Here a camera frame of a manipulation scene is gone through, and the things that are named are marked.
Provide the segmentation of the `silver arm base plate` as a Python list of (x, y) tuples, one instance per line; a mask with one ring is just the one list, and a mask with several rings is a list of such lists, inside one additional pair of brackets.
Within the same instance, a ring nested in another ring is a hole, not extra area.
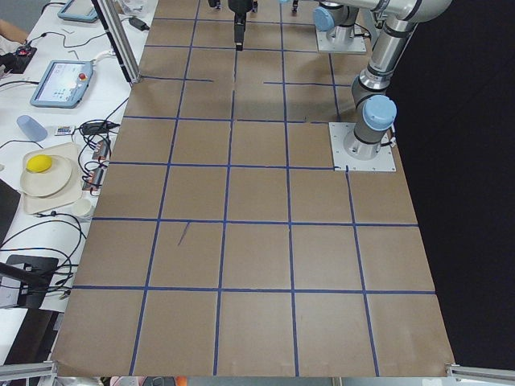
[(376, 144), (360, 142), (355, 123), (330, 122), (333, 168), (337, 171), (395, 172), (393, 150), (385, 133)]
[(319, 52), (346, 55), (364, 55), (367, 52), (364, 33), (357, 25), (335, 27), (330, 31), (317, 30), (316, 40)]

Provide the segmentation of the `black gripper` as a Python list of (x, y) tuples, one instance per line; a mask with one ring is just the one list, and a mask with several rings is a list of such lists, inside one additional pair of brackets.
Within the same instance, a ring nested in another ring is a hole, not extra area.
[(253, 9), (253, 0), (228, 0), (229, 9), (234, 16), (234, 44), (237, 51), (242, 51), (245, 40), (245, 15)]

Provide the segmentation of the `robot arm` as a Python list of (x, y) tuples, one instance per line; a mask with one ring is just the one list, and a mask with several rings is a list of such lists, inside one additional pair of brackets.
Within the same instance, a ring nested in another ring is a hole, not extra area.
[(353, 81), (357, 121), (344, 139), (349, 155), (371, 160), (379, 153), (381, 139), (397, 116), (397, 106), (385, 91), (398, 61), (416, 26), (441, 15), (451, 5), (451, 0), (344, 1), (343, 4), (384, 11), (388, 15), (367, 67)]
[[(228, 1), (234, 13), (233, 35), (237, 51), (244, 48), (246, 19), (249, 12), (258, 11), (258, 1)], [(325, 52), (351, 53), (354, 44), (363, 39), (356, 33), (355, 25), (359, 9), (335, 2), (319, 2), (312, 11), (313, 23), (317, 32), (318, 50)]]

